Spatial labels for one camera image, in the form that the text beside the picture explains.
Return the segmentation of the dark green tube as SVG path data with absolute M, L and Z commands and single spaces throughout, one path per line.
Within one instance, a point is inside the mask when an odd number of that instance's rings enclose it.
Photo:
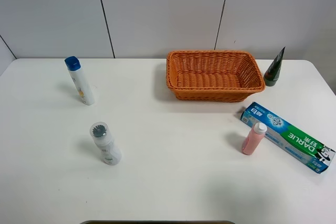
M 274 86 L 279 79 L 284 51 L 285 47 L 282 48 L 264 74 L 264 82 L 268 87 Z

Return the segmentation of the orange wicker basket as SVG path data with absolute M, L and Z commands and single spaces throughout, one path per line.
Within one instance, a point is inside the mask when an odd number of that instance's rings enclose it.
M 179 100 L 242 102 L 265 89 L 255 58 L 239 50 L 178 50 L 166 58 L 166 85 Z

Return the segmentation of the white bottle blue cap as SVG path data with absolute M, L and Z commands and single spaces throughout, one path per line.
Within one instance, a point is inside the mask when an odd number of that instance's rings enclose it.
M 65 64 L 82 102 L 86 105 L 93 105 L 95 103 L 95 99 L 89 82 L 84 75 L 79 59 L 75 56 L 68 57 L 65 59 Z

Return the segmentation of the pink bottle white cap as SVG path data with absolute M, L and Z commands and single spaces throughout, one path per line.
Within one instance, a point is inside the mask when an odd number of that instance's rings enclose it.
M 259 145 L 260 141 L 265 137 L 266 132 L 267 125 L 261 122 L 254 124 L 242 144 L 242 153 L 245 155 L 251 155 Z

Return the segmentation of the Darlie toothpaste box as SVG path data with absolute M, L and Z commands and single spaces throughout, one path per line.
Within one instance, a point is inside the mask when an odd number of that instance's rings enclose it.
M 264 123 L 265 138 L 318 174 L 329 168 L 335 156 L 333 149 L 256 102 L 244 110 L 240 120 L 250 127 Z

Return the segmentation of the white bottle clear cap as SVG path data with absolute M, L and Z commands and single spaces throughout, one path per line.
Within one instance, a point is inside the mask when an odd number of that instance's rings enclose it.
M 101 151 L 103 161 L 108 165 L 117 165 L 121 161 L 121 152 L 114 142 L 114 138 L 104 122 L 97 122 L 90 128 L 90 135 Z

